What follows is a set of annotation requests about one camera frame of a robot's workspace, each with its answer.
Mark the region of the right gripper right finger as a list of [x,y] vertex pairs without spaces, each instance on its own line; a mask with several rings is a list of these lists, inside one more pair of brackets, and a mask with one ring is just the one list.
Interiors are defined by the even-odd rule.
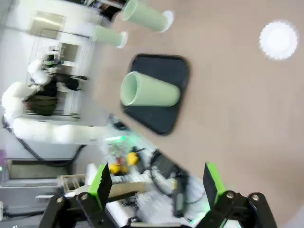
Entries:
[[205,163],[203,185],[210,210],[197,228],[222,228],[234,220],[242,228],[276,228],[277,224],[264,194],[253,192],[247,197],[224,187],[217,167]]

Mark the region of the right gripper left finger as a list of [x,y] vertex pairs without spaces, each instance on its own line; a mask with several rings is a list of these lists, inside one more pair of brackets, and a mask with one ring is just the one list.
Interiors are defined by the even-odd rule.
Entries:
[[87,221],[91,228],[101,228],[111,187],[108,164],[101,165],[88,190],[69,198],[57,194],[50,199],[42,216],[42,227],[74,228],[78,222]]

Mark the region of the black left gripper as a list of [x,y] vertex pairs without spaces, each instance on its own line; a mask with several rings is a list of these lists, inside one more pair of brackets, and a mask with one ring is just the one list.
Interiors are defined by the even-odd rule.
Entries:
[[45,66],[58,66],[62,65],[64,61],[60,58],[58,54],[48,54],[44,57]]

